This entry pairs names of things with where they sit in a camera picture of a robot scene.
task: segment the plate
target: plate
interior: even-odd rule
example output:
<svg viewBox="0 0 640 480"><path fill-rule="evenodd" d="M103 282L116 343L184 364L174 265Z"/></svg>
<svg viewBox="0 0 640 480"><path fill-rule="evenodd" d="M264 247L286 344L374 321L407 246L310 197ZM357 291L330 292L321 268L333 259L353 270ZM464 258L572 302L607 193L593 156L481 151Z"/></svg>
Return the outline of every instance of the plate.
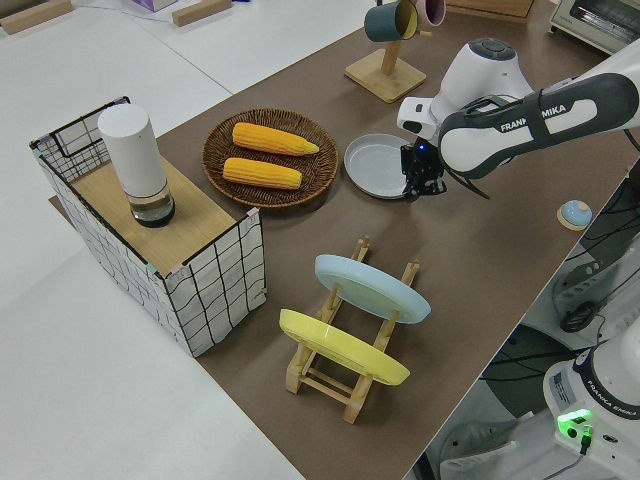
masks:
<svg viewBox="0 0 640 480"><path fill-rule="evenodd" d="M280 328L296 342L377 382L400 385L409 376L404 365L373 345L313 317L282 309Z"/></svg>
<svg viewBox="0 0 640 480"><path fill-rule="evenodd" d="M328 290L338 286L338 296L365 312L398 323L420 323L431 306L409 285L371 265L337 255L316 257L316 277Z"/></svg>
<svg viewBox="0 0 640 480"><path fill-rule="evenodd" d="M313 155L296 157L238 147L231 136L233 126L238 122L255 123L300 135L318 145L320 150ZM302 184L297 190L282 190L228 182L222 178L222 169L229 157L295 168L302 172ZM338 159L335 141L322 126L299 113L275 108L249 110L227 118L213 129L202 149L202 167L214 187L242 204L265 209L304 205L320 196L338 172Z"/></svg>
<svg viewBox="0 0 640 480"><path fill-rule="evenodd" d="M356 138L344 153L349 178L365 193L377 198L402 198L406 177L402 173L400 147L409 142L385 133Z"/></svg>

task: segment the corn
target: corn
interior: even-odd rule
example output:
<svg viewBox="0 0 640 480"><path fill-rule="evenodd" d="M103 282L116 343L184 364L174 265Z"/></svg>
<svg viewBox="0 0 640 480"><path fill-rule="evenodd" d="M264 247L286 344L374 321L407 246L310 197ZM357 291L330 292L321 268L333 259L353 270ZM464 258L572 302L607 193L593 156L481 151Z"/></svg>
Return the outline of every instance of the corn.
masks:
<svg viewBox="0 0 640 480"><path fill-rule="evenodd" d="M285 190L300 188L302 183L302 173L298 170L239 157L227 158L222 178L234 183Z"/></svg>
<svg viewBox="0 0 640 480"><path fill-rule="evenodd" d="M246 122L238 122L233 126L233 143L251 150L294 156L318 153L320 150L299 135Z"/></svg>

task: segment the white table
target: white table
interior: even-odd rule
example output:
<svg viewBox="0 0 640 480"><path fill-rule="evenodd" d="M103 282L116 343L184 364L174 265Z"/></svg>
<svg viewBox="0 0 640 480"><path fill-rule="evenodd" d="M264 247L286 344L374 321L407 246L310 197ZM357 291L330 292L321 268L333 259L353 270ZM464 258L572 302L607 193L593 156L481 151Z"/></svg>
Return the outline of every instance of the white table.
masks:
<svg viewBox="0 0 640 480"><path fill-rule="evenodd" d="M161 135L361 27L373 5L254 0L170 23L191 3L76 0L0 30L0 478L301 478L98 266L28 148L121 95Z"/></svg>

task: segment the blue round button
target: blue round button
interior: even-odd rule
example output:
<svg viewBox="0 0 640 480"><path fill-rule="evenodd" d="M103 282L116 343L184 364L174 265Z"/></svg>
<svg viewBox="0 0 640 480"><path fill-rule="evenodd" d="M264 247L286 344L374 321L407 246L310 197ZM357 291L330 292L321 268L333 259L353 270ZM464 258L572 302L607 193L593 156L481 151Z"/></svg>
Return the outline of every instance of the blue round button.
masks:
<svg viewBox="0 0 640 480"><path fill-rule="evenodd" d="M591 208L581 200L570 200L558 209L558 220L571 230L584 230L592 218Z"/></svg>

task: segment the yellow plate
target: yellow plate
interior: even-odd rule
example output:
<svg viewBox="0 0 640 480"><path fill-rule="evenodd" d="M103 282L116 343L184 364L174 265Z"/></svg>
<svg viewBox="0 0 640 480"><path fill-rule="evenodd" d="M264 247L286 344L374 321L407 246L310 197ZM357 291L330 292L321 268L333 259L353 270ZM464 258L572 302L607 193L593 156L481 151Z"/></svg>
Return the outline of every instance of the yellow plate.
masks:
<svg viewBox="0 0 640 480"><path fill-rule="evenodd" d="M400 385L409 376L409 370L386 353L313 317L282 309L280 328L296 342L380 383Z"/></svg>

